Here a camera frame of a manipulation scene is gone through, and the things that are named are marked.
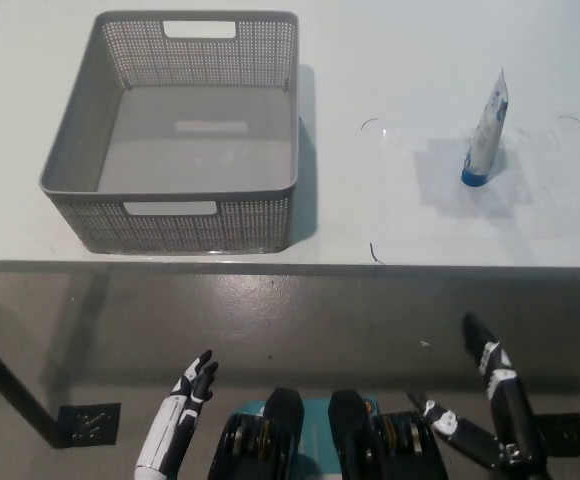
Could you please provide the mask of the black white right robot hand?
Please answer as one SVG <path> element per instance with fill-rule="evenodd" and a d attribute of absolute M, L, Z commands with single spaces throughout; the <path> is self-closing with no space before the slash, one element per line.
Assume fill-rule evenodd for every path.
<path fill-rule="evenodd" d="M 501 342 L 474 314 L 462 320 L 466 351 L 478 367 L 494 433 L 425 393 L 408 399 L 439 439 L 476 464 L 507 479 L 548 479 L 547 453 L 523 383 Z"/>

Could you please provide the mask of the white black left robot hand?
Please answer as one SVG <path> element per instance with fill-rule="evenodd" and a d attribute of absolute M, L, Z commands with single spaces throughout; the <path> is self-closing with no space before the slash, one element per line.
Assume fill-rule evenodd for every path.
<path fill-rule="evenodd" d="M 176 479 L 218 369 L 212 351 L 197 357 L 163 400 L 139 453 L 135 479 Z"/>

